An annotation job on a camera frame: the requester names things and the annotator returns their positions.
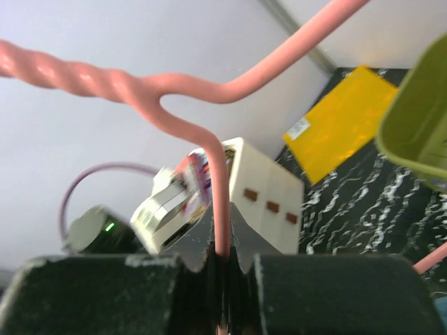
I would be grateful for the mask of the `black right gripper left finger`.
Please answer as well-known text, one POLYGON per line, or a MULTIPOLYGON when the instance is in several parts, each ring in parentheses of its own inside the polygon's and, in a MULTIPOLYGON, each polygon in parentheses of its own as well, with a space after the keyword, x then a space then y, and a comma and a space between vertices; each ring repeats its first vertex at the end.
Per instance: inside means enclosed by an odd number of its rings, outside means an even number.
POLYGON ((213 211, 165 253, 123 224, 83 255, 26 262, 1 299, 2 334, 214 334, 213 211))

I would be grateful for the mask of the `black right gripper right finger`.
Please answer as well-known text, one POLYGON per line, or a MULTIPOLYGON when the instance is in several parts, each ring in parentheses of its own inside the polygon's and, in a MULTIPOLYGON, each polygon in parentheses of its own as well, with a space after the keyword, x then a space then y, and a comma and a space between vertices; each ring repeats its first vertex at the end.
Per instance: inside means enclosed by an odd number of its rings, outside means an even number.
POLYGON ((232 334, 445 334, 411 263, 395 255, 284 255, 230 206, 232 334))

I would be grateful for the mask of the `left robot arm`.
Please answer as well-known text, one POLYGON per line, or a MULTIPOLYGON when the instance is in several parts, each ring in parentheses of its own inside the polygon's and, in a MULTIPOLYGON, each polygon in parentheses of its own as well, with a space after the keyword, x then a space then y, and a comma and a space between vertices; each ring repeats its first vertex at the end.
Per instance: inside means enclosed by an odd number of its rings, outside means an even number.
POLYGON ((88 209, 71 223, 63 247, 71 254, 145 252, 127 221, 102 206, 88 209))

